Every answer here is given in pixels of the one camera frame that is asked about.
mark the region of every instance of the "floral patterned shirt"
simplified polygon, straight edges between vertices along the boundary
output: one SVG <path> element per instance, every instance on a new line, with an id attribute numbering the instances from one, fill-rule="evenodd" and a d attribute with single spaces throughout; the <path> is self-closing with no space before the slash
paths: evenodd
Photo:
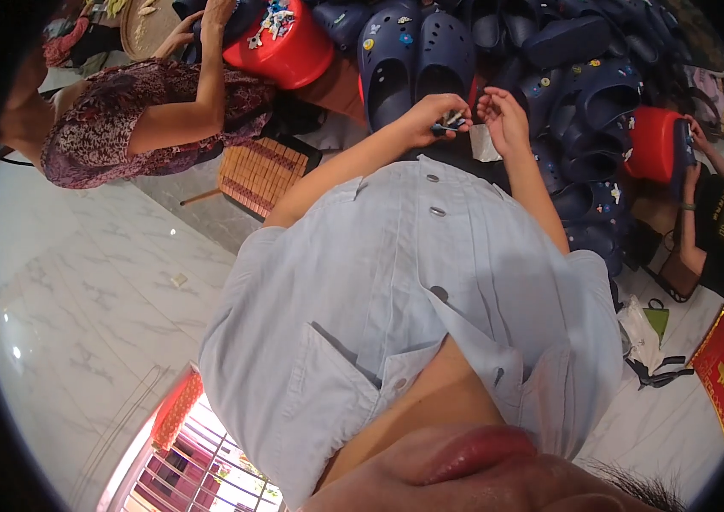
<path id="1" fill-rule="evenodd" d="M 88 77 L 90 86 L 55 122 L 43 143 L 41 167 L 64 189 L 92 189 L 137 175 L 172 175 L 193 166 L 218 145 L 247 143 L 270 117 L 273 85 L 226 67 L 224 128 L 196 143 L 127 157 L 134 126 L 147 107 L 193 102 L 199 64 L 152 58 Z"/>

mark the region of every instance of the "plastic bag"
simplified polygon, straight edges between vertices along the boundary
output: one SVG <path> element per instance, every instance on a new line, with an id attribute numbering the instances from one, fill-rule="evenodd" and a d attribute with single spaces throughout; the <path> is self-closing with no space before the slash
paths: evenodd
<path id="1" fill-rule="evenodd" d="M 649 370 L 649 375 L 652 375 L 663 362 L 664 354 L 660 350 L 657 333 L 643 313 L 638 297 L 630 295 L 629 302 L 617 317 L 632 343 L 629 358 L 643 363 Z"/>

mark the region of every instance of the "bamboo mat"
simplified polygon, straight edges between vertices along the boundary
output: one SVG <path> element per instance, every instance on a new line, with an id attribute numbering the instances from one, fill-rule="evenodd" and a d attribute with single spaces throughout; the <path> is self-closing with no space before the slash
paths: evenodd
<path id="1" fill-rule="evenodd" d="M 309 157 L 270 138 L 227 148 L 217 179 L 220 191 L 265 219 L 308 170 Z"/>

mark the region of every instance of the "lips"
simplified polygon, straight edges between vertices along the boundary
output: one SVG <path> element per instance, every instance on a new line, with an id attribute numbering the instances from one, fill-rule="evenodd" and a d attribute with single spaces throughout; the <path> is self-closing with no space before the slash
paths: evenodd
<path id="1" fill-rule="evenodd" d="M 432 459 L 423 485 L 477 474 L 510 458 L 532 457 L 538 451 L 520 428 L 486 425 L 474 428 L 444 446 Z"/>

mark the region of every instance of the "shirt button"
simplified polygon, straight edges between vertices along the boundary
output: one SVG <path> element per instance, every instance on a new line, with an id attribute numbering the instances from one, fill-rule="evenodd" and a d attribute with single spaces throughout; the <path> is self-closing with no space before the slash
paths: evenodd
<path id="1" fill-rule="evenodd" d="M 442 302 L 447 302 L 447 298 L 448 298 L 447 290 L 445 290 L 445 289 L 442 288 L 441 286 L 431 287 L 431 288 L 430 288 L 430 293 L 432 293 L 433 295 L 435 295 L 436 297 L 438 297 L 440 301 L 442 301 Z"/>

